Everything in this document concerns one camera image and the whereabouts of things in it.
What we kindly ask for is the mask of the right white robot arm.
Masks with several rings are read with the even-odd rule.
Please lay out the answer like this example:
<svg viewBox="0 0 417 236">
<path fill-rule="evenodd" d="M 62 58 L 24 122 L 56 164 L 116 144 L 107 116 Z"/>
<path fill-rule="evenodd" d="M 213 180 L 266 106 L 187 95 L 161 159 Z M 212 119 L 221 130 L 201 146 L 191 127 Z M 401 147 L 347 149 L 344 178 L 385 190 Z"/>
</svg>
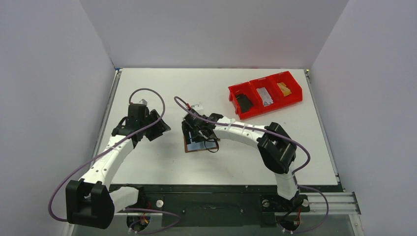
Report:
<svg viewBox="0 0 417 236">
<path fill-rule="evenodd" d="M 185 137 L 195 143 L 231 140 L 257 149 L 264 165 L 275 174 L 278 205 L 290 210 L 297 204 L 298 187 L 292 174 L 297 147 L 281 125 L 251 125 L 221 114 L 205 116 L 193 109 L 191 112 L 193 115 L 187 114 L 181 122 Z"/>
</svg>

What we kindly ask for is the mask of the black VIP card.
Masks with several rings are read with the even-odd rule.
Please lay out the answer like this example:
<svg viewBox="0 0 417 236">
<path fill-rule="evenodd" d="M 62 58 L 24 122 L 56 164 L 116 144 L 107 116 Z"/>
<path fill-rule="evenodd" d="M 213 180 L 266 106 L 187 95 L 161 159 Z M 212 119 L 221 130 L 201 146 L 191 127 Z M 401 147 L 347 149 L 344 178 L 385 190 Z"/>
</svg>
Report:
<svg viewBox="0 0 417 236">
<path fill-rule="evenodd" d="M 253 103 L 251 102 L 249 97 L 243 93 L 237 94 L 236 100 L 238 102 L 238 106 L 242 114 L 247 113 L 253 107 Z"/>
</svg>

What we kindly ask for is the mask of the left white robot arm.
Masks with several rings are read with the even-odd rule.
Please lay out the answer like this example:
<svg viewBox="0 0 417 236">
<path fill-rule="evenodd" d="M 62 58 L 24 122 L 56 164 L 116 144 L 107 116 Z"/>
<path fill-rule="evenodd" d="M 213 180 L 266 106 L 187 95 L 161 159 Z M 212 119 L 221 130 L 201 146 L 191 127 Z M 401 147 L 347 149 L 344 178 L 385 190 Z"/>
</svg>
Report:
<svg viewBox="0 0 417 236">
<path fill-rule="evenodd" d="M 127 206 L 134 211 L 143 210 L 147 198 L 140 194 L 138 188 L 121 187 L 110 192 L 110 185 L 125 158 L 142 138 L 152 141 L 169 130 L 169 125 L 156 110 L 149 110 L 146 104 L 131 103 L 127 116 L 113 129 L 99 158 L 79 180 L 71 180 L 67 184 L 68 223 L 106 229 L 114 214 Z"/>
</svg>

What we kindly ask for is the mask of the brown leather card holder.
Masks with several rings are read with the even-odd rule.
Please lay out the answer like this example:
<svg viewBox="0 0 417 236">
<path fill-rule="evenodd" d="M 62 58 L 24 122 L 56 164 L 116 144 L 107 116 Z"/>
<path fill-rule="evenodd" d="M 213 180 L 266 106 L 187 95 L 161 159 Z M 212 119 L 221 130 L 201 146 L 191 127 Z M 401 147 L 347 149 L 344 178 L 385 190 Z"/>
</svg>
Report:
<svg viewBox="0 0 417 236">
<path fill-rule="evenodd" d="M 193 142 L 190 137 L 184 136 L 184 151 L 185 153 L 197 151 L 209 151 L 211 153 L 216 153 L 219 151 L 219 143 L 214 139 L 196 143 Z"/>
</svg>

